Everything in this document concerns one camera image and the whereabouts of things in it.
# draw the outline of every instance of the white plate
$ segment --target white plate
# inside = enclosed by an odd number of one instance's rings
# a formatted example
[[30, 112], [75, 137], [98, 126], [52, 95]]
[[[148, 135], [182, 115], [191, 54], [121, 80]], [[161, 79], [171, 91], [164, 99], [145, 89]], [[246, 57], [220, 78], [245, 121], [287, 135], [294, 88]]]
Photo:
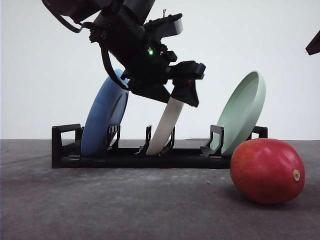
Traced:
[[170, 97], [153, 138], [150, 141], [150, 146], [146, 151], [146, 155], [157, 155], [162, 151], [177, 123], [183, 106], [183, 102]]

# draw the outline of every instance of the white wall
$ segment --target white wall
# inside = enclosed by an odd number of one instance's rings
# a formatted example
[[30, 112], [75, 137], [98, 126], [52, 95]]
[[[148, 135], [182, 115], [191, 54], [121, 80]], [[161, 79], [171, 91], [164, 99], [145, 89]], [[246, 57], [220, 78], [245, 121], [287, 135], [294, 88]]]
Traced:
[[[320, 29], [320, 0], [157, 0], [148, 19], [165, 8], [183, 13], [184, 31], [163, 42], [179, 61], [207, 67], [197, 82], [200, 105], [184, 107], [178, 139], [207, 138], [235, 87], [258, 70], [267, 84], [258, 125], [272, 138], [320, 140], [320, 53], [305, 51]], [[53, 125], [85, 124], [106, 78], [88, 36], [67, 30], [40, 0], [1, 1], [2, 139], [50, 139]], [[121, 138], [143, 139], [164, 108], [131, 94]]]

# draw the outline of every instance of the gray table surface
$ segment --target gray table surface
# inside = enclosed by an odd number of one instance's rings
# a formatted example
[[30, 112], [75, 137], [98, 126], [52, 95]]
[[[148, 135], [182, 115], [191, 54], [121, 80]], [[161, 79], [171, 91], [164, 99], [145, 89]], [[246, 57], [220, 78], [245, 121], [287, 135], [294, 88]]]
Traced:
[[320, 141], [289, 143], [304, 161], [303, 192], [263, 206], [228, 169], [51, 169], [50, 140], [1, 140], [1, 239], [320, 239]]

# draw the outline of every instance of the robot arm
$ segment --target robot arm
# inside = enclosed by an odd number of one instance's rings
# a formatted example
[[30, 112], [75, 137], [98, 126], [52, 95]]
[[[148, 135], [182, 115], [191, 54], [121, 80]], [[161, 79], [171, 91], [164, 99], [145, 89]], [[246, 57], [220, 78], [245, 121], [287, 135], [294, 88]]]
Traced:
[[[101, 47], [103, 65], [111, 79], [134, 94], [167, 103], [170, 94], [164, 87], [169, 79], [175, 85], [172, 97], [197, 107], [196, 79], [204, 77], [205, 65], [177, 60], [173, 51], [161, 43], [164, 37], [182, 32], [182, 14], [169, 15], [144, 24], [155, 0], [42, 0], [49, 11], [68, 29], [79, 33], [90, 29], [90, 41]], [[84, 22], [100, 11], [94, 22]], [[70, 17], [77, 28], [62, 16]], [[128, 87], [116, 76], [109, 52], [125, 67], [122, 78], [130, 79]]]

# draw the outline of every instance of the blue plate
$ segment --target blue plate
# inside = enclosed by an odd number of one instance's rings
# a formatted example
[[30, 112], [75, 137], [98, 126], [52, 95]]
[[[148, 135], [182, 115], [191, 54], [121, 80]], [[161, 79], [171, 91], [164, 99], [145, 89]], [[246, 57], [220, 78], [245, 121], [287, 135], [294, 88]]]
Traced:
[[[120, 78], [123, 71], [115, 70]], [[104, 142], [109, 126], [121, 123], [125, 114], [129, 92], [123, 90], [108, 77], [101, 86], [85, 122], [81, 140], [81, 154], [97, 153]]]

